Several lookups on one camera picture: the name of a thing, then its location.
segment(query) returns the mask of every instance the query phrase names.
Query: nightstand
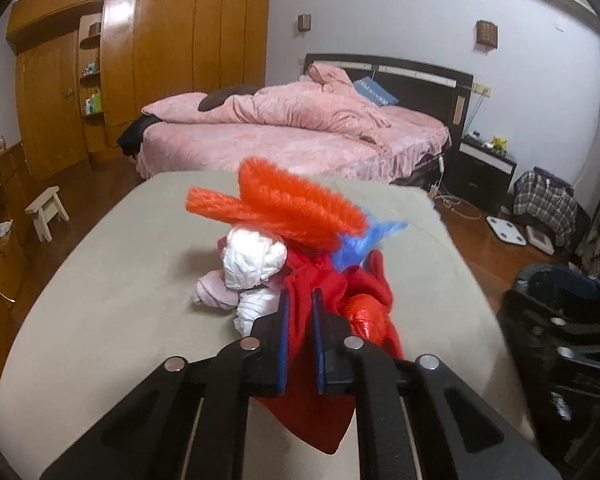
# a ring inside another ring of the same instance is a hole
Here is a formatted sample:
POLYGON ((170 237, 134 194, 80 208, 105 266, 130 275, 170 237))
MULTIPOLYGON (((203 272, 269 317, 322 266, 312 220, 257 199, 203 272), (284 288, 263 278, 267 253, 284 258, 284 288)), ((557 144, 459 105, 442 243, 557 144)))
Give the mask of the nightstand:
POLYGON ((449 192, 496 216, 514 171, 516 159, 509 153, 501 155, 463 137, 444 184, 449 192))

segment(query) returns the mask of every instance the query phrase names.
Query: pink comforter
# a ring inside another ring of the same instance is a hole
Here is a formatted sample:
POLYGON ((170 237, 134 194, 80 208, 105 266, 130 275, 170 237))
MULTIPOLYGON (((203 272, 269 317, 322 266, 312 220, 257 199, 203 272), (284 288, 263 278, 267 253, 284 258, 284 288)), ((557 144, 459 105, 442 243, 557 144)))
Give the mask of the pink comforter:
POLYGON ((388 184, 410 176, 424 155, 437 155, 449 138, 439 120, 385 106, 391 128, 377 146, 342 134, 254 124, 157 123, 144 132, 136 168, 144 178, 181 170, 237 171, 246 156, 272 160, 298 174, 328 174, 388 184))
POLYGON ((380 128, 391 119, 356 92, 343 69, 323 63, 309 67, 309 77, 281 86, 261 89, 255 95, 235 95, 208 112, 199 112, 205 94, 181 94, 142 109, 168 123, 272 124, 344 134, 382 144, 380 128))

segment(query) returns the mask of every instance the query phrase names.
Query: headboard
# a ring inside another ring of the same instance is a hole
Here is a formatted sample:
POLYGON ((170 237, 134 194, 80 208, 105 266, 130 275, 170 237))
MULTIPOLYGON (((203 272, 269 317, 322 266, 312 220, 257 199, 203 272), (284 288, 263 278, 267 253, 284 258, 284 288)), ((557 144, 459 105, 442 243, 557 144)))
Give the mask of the headboard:
POLYGON ((442 66, 364 54, 307 54, 304 73, 314 61, 343 68, 352 81, 373 76, 390 94, 400 99, 398 106, 437 118, 446 124, 452 146, 460 146, 469 109, 474 76, 442 66))

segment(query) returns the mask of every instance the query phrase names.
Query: blue pillow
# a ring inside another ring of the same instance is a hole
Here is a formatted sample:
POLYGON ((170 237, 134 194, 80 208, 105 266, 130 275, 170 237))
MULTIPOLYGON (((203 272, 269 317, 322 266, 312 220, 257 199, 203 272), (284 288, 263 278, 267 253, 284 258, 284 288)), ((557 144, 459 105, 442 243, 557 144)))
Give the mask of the blue pillow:
POLYGON ((397 105, 400 99, 395 98, 369 76, 354 81, 358 93, 378 106, 397 105))

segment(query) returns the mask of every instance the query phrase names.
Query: plaid shirt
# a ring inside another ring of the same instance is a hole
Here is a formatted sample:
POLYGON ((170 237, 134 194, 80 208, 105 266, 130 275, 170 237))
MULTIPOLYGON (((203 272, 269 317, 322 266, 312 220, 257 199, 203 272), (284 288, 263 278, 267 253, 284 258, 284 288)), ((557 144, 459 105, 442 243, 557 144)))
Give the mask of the plaid shirt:
POLYGON ((578 204, 564 188, 552 186, 548 178, 533 171, 525 171, 513 189, 513 214, 528 213, 537 218, 552 229, 558 247, 568 246, 576 231, 578 204))

